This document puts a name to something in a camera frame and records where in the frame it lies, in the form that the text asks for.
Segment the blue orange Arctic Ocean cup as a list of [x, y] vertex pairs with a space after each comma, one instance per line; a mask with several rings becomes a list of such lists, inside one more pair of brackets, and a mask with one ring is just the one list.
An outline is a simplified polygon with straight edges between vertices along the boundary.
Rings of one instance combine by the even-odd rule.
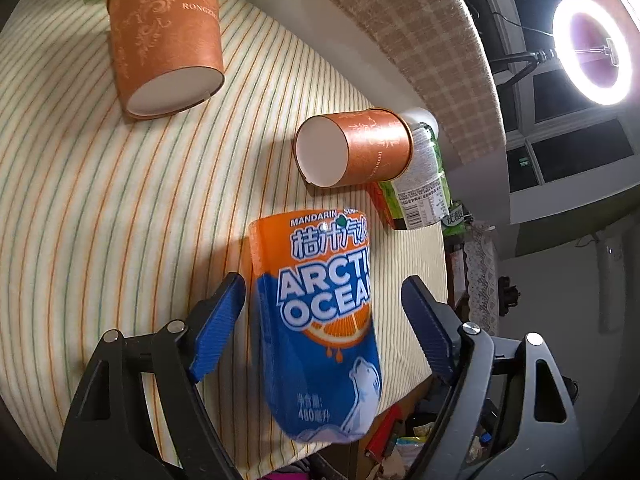
[[359, 440], [382, 396], [367, 216], [273, 214], [254, 221], [248, 238], [272, 417], [298, 442]]

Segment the orange paper cup near white-capped bottle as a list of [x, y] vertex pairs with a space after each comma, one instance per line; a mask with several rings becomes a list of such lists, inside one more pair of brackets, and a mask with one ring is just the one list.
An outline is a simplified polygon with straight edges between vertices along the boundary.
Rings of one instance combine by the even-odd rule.
[[412, 151], [408, 124], [379, 107], [312, 116], [293, 141], [300, 174], [317, 188], [393, 180], [409, 166]]

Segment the orange paper cup near green-capped bottle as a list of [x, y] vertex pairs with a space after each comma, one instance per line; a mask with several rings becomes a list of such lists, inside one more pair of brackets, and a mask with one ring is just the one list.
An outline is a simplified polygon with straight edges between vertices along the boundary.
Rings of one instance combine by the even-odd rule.
[[107, 0], [122, 110], [147, 120], [208, 100], [224, 85], [218, 0]]

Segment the white lace-covered side table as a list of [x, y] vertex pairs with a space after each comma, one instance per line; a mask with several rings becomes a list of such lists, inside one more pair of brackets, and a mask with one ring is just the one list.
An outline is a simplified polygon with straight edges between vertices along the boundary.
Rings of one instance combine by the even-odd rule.
[[472, 223], [465, 233], [463, 252], [466, 291], [469, 295], [469, 320], [491, 336], [498, 335], [499, 293], [498, 263], [493, 226]]

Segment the striped mattress cover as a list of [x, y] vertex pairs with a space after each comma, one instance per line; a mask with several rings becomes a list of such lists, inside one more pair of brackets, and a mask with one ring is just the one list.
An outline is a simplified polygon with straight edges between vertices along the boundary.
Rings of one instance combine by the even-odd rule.
[[382, 404], [430, 376], [399, 287], [445, 295], [439, 229], [387, 229], [360, 188], [310, 192], [292, 157], [304, 119], [367, 98], [256, 6], [220, 4], [224, 88], [152, 122], [122, 114], [103, 1], [20, 0], [2, 29], [1, 395], [48, 465], [102, 334], [152, 333], [249, 274], [246, 229], [276, 212], [367, 215]]

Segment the green carton box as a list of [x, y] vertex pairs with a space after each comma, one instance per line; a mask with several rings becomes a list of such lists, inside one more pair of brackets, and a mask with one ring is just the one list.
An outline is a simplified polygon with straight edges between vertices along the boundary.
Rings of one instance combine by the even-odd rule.
[[448, 216], [442, 218], [442, 235], [444, 237], [462, 236], [473, 223], [473, 215], [460, 200], [452, 203]]

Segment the green tea bottle white cap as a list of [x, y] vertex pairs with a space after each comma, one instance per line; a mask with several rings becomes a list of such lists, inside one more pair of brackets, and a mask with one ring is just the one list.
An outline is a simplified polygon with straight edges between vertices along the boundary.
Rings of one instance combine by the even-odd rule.
[[425, 108], [409, 108], [400, 117], [411, 129], [410, 162], [400, 176], [374, 182], [368, 192], [384, 226], [412, 231], [441, 222], [448, 216], [452, 200], [435, 116]]

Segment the black light tripod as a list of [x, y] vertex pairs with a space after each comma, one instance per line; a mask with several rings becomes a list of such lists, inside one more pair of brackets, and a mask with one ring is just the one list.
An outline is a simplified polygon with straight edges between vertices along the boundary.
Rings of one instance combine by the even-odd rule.
[[[575, 50], [574, 53], [576, 54], [580, 64], [600, 60], [608, 60], [608, 62], [615, 67], [620, 64], [620, 57], [617, 55], [615, 48], [611, 46], [578, 49]], [[559, 55], [555, 48], [548, 48], [503, 55], [501, 58], [494, 58], [493, 60], [490, 60], [489, 66], [494, 67], [496, 64], [524, 64], [524, 67], [515, 73], [512, 73], [510, 70], [502, 70], [501, 72], [492, 73], [496, 88], [501, 90], [515, 86], [522, 79], [531, 75], [539, 65], [558, 59]]]

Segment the beige plaid cushion backrest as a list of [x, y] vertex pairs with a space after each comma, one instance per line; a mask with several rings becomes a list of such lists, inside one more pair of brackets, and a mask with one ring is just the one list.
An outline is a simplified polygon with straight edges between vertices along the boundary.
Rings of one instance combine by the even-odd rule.
[[463, 0], [331, 0], [435, 115], [466, 165], [506, 145], [494, 77]]

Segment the window frame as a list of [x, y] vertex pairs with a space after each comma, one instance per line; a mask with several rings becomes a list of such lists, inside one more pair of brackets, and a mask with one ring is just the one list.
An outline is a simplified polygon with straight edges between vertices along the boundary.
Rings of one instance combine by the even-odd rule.
[[[554, 48], [562, 0], [464, 0], [488, 61]], [[553, 217], [639, 184], [639, 31], [626, 0], [593, 0], [620, 26], [631, 50], [631, 90], [620, 104], [587, 99], [559, 60], [498, 90], [506, 129], [510, 221]]]

